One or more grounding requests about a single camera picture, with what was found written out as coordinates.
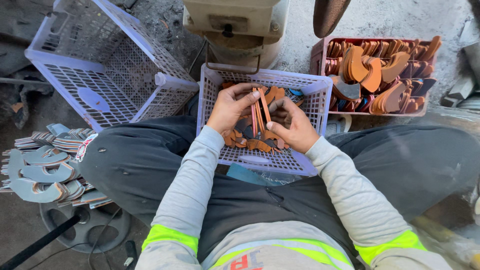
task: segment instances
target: black pants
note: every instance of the black pants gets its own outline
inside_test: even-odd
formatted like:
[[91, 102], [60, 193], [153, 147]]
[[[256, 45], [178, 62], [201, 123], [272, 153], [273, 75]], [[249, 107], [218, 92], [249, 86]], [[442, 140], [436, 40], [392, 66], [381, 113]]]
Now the black pants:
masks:
[[[182, 157], [177, 154], [185, 152], [194, 139], [194, 118], [188, 116], [116, 125], [89, 144], [80, 170], [98, 190], [149, 226], [180, 166]], [[407, 221], [449, 194], [474, 186], [480, 173], [479, 142], [448, 127], [374, 128], [347, 134], [335, 145]], [[320, 177], [266, 187], [221, 174], [214, 177], [199, 261], [230, 231], [275, 221], [311, 224], [334, 238], [357, 262], [358, 253]]]

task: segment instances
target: plastic basket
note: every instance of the plastic basket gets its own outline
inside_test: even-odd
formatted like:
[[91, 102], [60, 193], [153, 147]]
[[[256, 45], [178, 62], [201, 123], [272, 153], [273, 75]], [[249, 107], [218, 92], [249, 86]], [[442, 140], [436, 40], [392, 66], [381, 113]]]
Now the plastic basket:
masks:
[[[310, 74], [315, 74], [315, 75], [325, 75], [325, 63], [327, 59], [333, 59], [333, 58], [328, 58], [326, 54], [324, 54], [324, 51], [327, 51], [328, 43], [330, 41], [348, 41], [353, 43], [355, 46], [361, 46], [363, 41], [392, 41], [392, 40], [402, 40], [402, 41], [408, 41], [408, 42], [413, 42], [415, 39], [407, 39], [407, 38], [398, 38], [398, 37], [335, 37], [335, 36], [328, 36], [325, 38], [322, 38], [317, 44], [315, 44], [312, 47], [312, 52], [311, 52], [311, 57], [310, 57]], [[429, 45], [431, 41], [422, 41], [420, 42], [421, 45]], [[374, 56], [378, 57], [379, 51], [377, 51]], [[427, 62], [432, 65], [435, 68], [435, 64], [437, 62], [437, 54], [438, 51], [435, 53], [435, 55], [428, 60]], [[410, 77], [400, 77], [400, 79], [415, 79]], [[380, 116], [409, 116], [409, 117], [415, 117], [415, 116], [423, 116], [427, 112], [427, 105], [428, 105], [428, 100], [429, 100], [430, 92], [428, 91], [425, 95], [425, 103], [421, 105], [421, 107], [413, 113], [405, 113], [405, 114], [400, 114], [400, 113], [383, 113]], [[329, 112], [331, 114], [359, 114], [359, 115], [372, 115], [369, 112], [345, 112], [345, 111], [331, 111]]]
[[[230, 66], [209, 63], [213, 68], [228, 68], [245, 72], [254, 69], [248, 67]], [[212, 70], [202, 66], [200, 97], [198, 102], [197, 135], [207, 123], [212, 113], [218, 92], [224, 82], [257, 82], [264, 86], [278, 86], [283, 88], [301, 89], [304, 93], [304, 102], [300, 108], [310, 119], [312, 126], [318, 134], [324, 135], [326, 130], [328, 110], [325, 104], [330, 103], [332, 80], [325, 76], [298, 74], [275, 70], [260, 69], [257, 74], [246, 75], [242, 73]], [[230, 165], [238, 163], [249, 169], [258, 169], [270, 172], [281, 172], [314, 176], [318, 173], [315, 167], [303, 154], [291, 148], [283, 149], [283, 153], [264, 153], [257, 149], [252, 151], [247, 148], [223, 147], [218, 159], [219, 164]]]
[[107, 0], [56, 0], [25, 55], [97, 132], [174, 115], [198, 85]]

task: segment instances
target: left hand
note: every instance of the left hand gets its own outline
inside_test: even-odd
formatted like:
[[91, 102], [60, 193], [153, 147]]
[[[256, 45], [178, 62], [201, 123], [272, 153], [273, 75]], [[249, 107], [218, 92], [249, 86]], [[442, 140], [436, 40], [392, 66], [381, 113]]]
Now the left hand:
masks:
[[230, 135], [233, 127], [237, 124], [239, 117], [251, 112], [250, 105], [260, 98], [258, 91], [252, 92], [252, 88], [262, 87], [257, 83], [241, 83], [223, 89], [218, 93], [212, 114], [208, 118], [207, 126], [215, 129], [222, 137]]

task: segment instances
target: metal bracket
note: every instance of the metal bracket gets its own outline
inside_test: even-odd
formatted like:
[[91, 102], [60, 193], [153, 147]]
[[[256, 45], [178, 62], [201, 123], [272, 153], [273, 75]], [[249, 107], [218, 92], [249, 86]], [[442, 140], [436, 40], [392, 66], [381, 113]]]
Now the metal bracket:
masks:
[[258, 55], [258, 62], [257, 62], [257, 70], [256, 71], [253, 71], [253, 72], [247, 72], [247, 71], [243, 71], [243, 70], [236, 70], [236, 69], [227, 69], [227, 68], [216, 68], [216, 67], [212, 67], [208, 64], [208, 52], [209, 52], [209, 47], [208, 47], [208, 42], [207, 42], [207, 49], [206, 49], [206, 53], [205, 53], [205, 66], [207, 66], [207, 68], [211, 69], [211, 70], [217, 70], [217, 71], [225, 71], [225, 72], [233, 72], [233, 73], [239, 73], [239, 74], [245, 74], [245, 75], [255, 75], [257, 74], [259, 71], [260, 71], [260, 54]]

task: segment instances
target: neon yellow stripe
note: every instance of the neon yellow stripe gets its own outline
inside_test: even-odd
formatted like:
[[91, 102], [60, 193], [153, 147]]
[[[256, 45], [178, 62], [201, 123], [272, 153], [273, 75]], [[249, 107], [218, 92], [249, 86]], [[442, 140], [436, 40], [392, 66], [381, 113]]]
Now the neon yellow stripe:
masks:
[[226, 263], [227, 261], [231, 260], [233, 257], [235, 257], [236, 255], [242, 253], [242, 252], [245, 252], [249, 249], [252, 249], [253, 247], [249, 247], [249, 248], [246, 248], [246, 249], [242, 249], [242, 250], [239, 250], [239, 251], [234, 251], [232, 253], [228, 253], [226, 255], [223, 255], [222, 257], [220, 257], [220, 259], [218, 259], [218, 261], [216, 261], [216, 263], [210, 267], [209, 269], [212, 269], [213, 267], [217, 267], [217, 266], [220, 266], [224, 263]]
[[330, 255], [331, 257], [342, 261], [348, 265], [351, 265], [350, 262], [348, 261], [347, 257], [338, 249], [335, 249], [325, 243], [322, 243], [317, 240], [311, 240], [311, 239], [300, 239], [300, 238], [292, 238], [292, 239], [283, 239], [287, 241], [296, 241], [296, 242], [301, 242], [301, 243], [306, 243], [306, 244], [311, 244], [311, 245], [316, 245], [318, 247], [321, 247], [325, 250], [325, 252]]
[[358, 246], [355, 245], [355, 249], [360, 253], [361, 258], [370, 265], [373, 258], [375, 258], [380, 253], [390, 249], [390, 248], [416, 248], [420, 250], [425, 250], [421, 244], [418, 236], [412, 231], [406, 231], [402, 233], [399, 237], [394, 240], [376, 246]]
[[281, 246], [281, 247], [284, 247], [284, 248], [288, 248], [288, 249], [297, 251], [298, 253], [302, 253], [303, 255], [305, 255], [307, 257], [310, 257], [310, 258], [312, 258], [312, 259], [314, 259], [314, 260], [316, 260], [320, 263], [328, 264], [328, 265], [331, 265], [331, 266], [337, 268], [338, 270], [341, 270], [340, 268], [338, 268], [332, 262], [332, 260], [325, 253], [322, 253], [322, 252], [319, 252], [319, 251], [308, 250], [308, 249], [305, 249], [305, 248], [299, 248], [299, 247], [287, 247], [287, 246], [282, 246], [282, 245], [274, 245], [274, 246]]
[[[300, 238], [281, 239], [281, 240], [315, 245], [315, 246], [321, 247], [327, 254], [325, 254], [323, 252], [320, 252], [320, 251], [309, 250], [309, 249], [300, 248], [300, 247], [288, 247], [288, 246], [276, 245], [276, 244], [273, 244], [272, 246], [280, 246], [280, 247], [283, 247], [283, 248], [288, 248], [290, 250], [299, 252], [299, 253], [307, 256], [307, 257], [310, 257], [310, 258], [316, 260], [317, 262], [331, 265], [338, 270], [341, 270], [341, 268], [339, 268], [337, 265], [335, 265], [335, 263], [332, 262], [332, 260], [330, 259], [329, 256], [331, 256], [332, 258], [337, 259], [337, 260], [339, 260], [341, 262], [344, 262], [347, 265], [351, 266], [351, 263], [348, 261], [347, 257], [345, 257], [345, 255], [341, 251], [339, 251], [339, 250], [337, 250], [337, 249], [335, 249], [335, 248], [333, 248], [333, 247], [331, 247], [331, 246], [329, 246], [325, 243], [322, 243], [320, 241], [310, 240], [310, 239], [300, 239]], [[236, 257], [238, 254], [243, 253], [243, 252], [245, 252], [249, 249], [252, 249], [252, 248], [253, 247], [250, 247], [250, 248], [242, 249], [242, 250], [239, 250], [239, 251], [235, 251], [235, 252], [223, 255], [222, 257], [220, 257], [220, 259], [218, 259], [218, 261], [211, 268], [221, 266], [221, 265], [225, 264], [226, 262], [228, 262], [229, 260]]]
[[167, 228], [163, 225], [156, 224], [153, 225], [150, 233], [145, 239], [144, 244], [142, 245], [142, 251], [146, 248], [149, 243], [157, 241], [177, 241], [180, 242], [195, 252], [195, 256], [198, 251], [198, 238], [186, 235], [179, 231]]

